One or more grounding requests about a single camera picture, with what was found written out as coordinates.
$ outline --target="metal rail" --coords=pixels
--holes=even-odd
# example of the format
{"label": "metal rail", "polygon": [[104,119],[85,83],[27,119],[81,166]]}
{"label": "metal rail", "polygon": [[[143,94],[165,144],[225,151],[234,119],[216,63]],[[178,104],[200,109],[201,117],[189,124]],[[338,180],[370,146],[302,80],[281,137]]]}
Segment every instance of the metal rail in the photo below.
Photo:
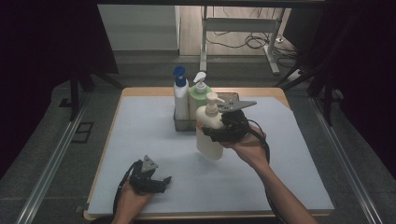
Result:
{"label": "metal rail", "polygon": [[355,192],[355,195],[361,205],[361,209],[367,217],[367,220],[371,224],[382,224],[381,217],[379,216],[366,187],[364,187],[358,175],[356,174],[356,171],[353,168],[352,163],[350,162],[346,152],[344,151],[344,148],[341,145],[337,134],[323,118],[322,108],[318,99],[310,98],[310,100],[311,103],[314,105],[320,124],[323,126],[323,129],[331,140],[332,148],[334,149],[335,155],[340,162],[342,169],[344,170],[346,179],[348,180],[350,186]]}
{"label": "metal rail", "polygon": [[49,161],[44,168],[44,171],[41,173],[41,176],[35,183],[35,187],[33,188],[32,192],[29,195],[29,198],[27,199],[24,207],[22,208],[16,223],[32,223],[35,214],[37,213],[37,210],[40,204],[43,202],[44,196],[46,195],[47,190],[50,187],[50,183],[55,176],[56,171],[58,170],[59,165],[62,162],[62,159],[64,158],[64,153],[66,152],[70,141],[72,140],[73,134],[75,133],[78,124],[84,115],[90,98],[90,93],[82,96],[80,110],[78,111],[75,119],[68,123],[67,129],[64,131],[64,135],[62,136],[60,142],[50,156]]}

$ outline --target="pump dispenser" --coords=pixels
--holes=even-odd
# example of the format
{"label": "pump dispenser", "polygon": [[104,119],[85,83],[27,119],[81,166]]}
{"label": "pump dispenser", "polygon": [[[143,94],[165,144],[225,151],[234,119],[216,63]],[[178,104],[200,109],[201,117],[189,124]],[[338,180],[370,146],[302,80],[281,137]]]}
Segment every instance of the pump dispenser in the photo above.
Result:
{"label": "pump dispenser", "polygon": [[[173,76],[175,77],[174,95],[175,95],[175,120],[189,119],[189,81],[184,76],[185,69],[183,66],[175,68]],[[185,130],[187,128],[186,122],[177,122],[177,130]]]}
{"label": "pump dispenser", "polygon": [[194,82],[197,84],[189,88],[190,119],[195,119],[197,108],[206,105],[206,95],[212,92],[210,87],[204,83],[205,78],[206,73],[199,72],[194,79]]}
{"label": "pump dispenser", "polygon": [[204,135],[202,127],[223,129],[218,103],[224,103],[215,92],[206,95],[207,105],[200,106],[196,111],[197,149],[210,160],[216,161],[222,157],[223,147]]}

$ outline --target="black curtain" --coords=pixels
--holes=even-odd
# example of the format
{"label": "black curtain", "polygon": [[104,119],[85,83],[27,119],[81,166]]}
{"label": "black curtain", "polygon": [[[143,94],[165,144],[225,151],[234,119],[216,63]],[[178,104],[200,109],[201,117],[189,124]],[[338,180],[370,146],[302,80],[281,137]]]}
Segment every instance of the black curtain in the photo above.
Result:
{"label": "black curtain", "polygon": [[0,38],[3,175],[71,71],[118,71],[93,1],[1,1]]}
{"label": "black curtain", "polygon": [[359,19],[335,60],[334,84],[344,94],[347,118],[396,176],[396,13],[384,2],[364,1],[359,7]]}

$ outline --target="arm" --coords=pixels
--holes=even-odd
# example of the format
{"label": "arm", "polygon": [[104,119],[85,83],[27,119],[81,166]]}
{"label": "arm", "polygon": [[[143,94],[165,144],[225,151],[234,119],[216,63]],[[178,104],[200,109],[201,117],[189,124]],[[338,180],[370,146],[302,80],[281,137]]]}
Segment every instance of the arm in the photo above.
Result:
{"label": "arm", "polygon": [[[252,126],[251,128],[257,133],[261,133],[260,129],[256,127]],[[221,144],[224,147],[232,148],[243,161],[256,171],[269,197],[276,206],[276,209],[286,222],[290,224],[317,223],[303,204],[291,193],[271,169],[267,162],[265,151],[256,137],[249,134],[237,143]]]}
{"label": "arm", "polygon": [[116,215],[111,224],[128,224],[140,213],[149,199],[151,194],[138,195],[134,192],[129,182],[125,182],[122,186],[119,204]]}

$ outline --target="white bottle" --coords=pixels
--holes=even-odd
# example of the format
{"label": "white bottle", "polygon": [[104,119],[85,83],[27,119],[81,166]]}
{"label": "white bottle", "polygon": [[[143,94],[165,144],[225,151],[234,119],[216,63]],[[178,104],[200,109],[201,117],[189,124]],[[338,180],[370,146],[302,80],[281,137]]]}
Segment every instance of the white bottle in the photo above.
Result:
{"label": "white bottle", "polygon": [[200,106],[206,105],[206,95],[212,90],[208,87],[204,80],[206,78],[205,72],[197,73],[194,82],[197,83],[189,88],[189,110],[190,119],[195,119],[195,114]]}
{"label": "white bottle", "polygon": [[197,149],[210,160],[216,161],[222,157],[223,147],[204,135],[202,127],[223,129],[221,114],[217,103],[224,103],[215,92],[206,95],[207,105],[200,106],[196,111]]}
{"label": "white bottle", "polygon": [[173,76],[175,77],[174,95],[175,95],[175,125],[177,130],[185,130],[188,127],[189,119],[189,81],[184,76],[185,69],[183,66],[175,68]]}

